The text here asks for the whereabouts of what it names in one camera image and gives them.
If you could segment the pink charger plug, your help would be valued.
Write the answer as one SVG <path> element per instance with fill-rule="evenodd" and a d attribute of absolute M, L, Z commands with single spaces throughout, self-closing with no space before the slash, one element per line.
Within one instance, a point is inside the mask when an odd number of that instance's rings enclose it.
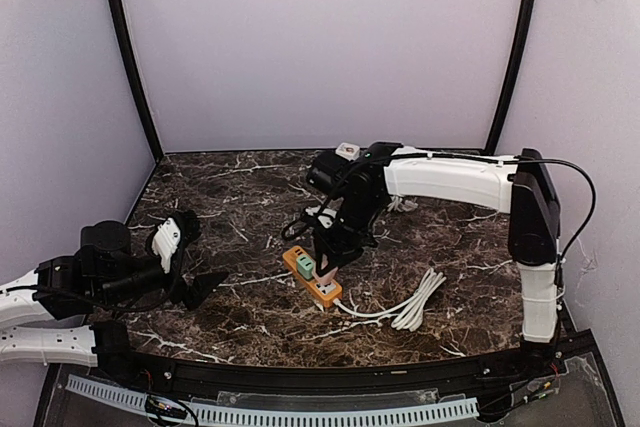
<path fill-rule="evenodd" d="M 315 280 L 319 285 L 326 286 L 332 283 L 338 269 L 333 268 L 332 270 L 324 273 L 323 275 L 314 273 Z"/>

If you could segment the green charger plug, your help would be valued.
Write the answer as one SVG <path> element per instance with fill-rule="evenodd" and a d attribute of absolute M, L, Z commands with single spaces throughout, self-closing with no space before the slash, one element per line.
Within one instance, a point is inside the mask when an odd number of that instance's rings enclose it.
<path fill-rule="evenodd" d="M 305 281 L 314 279 L 314 269 L 316 263 L 313 258 L 307 254 L 301 254 L 296 257 L 296 271 Z"/>

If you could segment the orange power strip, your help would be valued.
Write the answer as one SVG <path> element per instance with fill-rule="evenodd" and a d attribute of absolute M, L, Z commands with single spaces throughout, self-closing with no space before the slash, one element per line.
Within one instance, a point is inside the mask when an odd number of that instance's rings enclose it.
<path fill-rule="evenodd" d="M 311 255 L 308 254 L 300 246 L 294 246 L 285 251 L 282 255 L 282 260 L 285 268 L 292 273 L 295 279 L 323 308 L 332 307 L 335 300 L 342 299 L 342 286 L 335 280 L 333 280 L 331 284 L 326 286 L 319 285 L 315 280 L 315 276 L 312 281 L 305 281 L 304 279 L 302 279 L 296 271 L 296 257 L 301 254 L 307 254 L 311 257 Z"/>

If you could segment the white cube power socket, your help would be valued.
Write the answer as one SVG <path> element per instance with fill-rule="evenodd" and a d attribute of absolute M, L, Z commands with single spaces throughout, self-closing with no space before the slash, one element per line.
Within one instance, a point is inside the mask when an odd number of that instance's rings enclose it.
<path fill-rule="evenodd" d="M 347 161 L 353 161 L 359 157 L 360 147 L 352 143 L 343 142 L 335 149 L 335 154 Z"/>

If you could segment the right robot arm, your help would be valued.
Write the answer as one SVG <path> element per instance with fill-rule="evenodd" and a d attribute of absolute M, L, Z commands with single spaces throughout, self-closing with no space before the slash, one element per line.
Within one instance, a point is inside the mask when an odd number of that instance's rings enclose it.
<path fill-rule="evenodd" d="M 560 203 L 541 155 L 342 144 L 306 174 L 315 283 L 362 274 L 329 306 L 324 346 L 394 359 L 460 358 L 525 347 L 521 381 L 549 363 L 559 326 Z"/>

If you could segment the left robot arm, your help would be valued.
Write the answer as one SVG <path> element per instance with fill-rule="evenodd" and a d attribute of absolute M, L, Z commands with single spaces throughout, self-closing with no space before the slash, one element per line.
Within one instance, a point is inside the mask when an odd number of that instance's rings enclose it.
<path fill-rule="evenodd" d="M 182 260 L 175 253 L 164 269 L 158 256 L 81 249 L 41 263 L 1 288 L 2 361 L 103 367 L 120 383 L 134 382 L 141 362 L 130 353 L 126 326 L 116 319 L 73 328 L 42 329 L 38 324 L 97 309 L 113 315 L 144 313 L 167 302 L 195 310 L 228 274 L 213 271 L 187 282 Z"/>

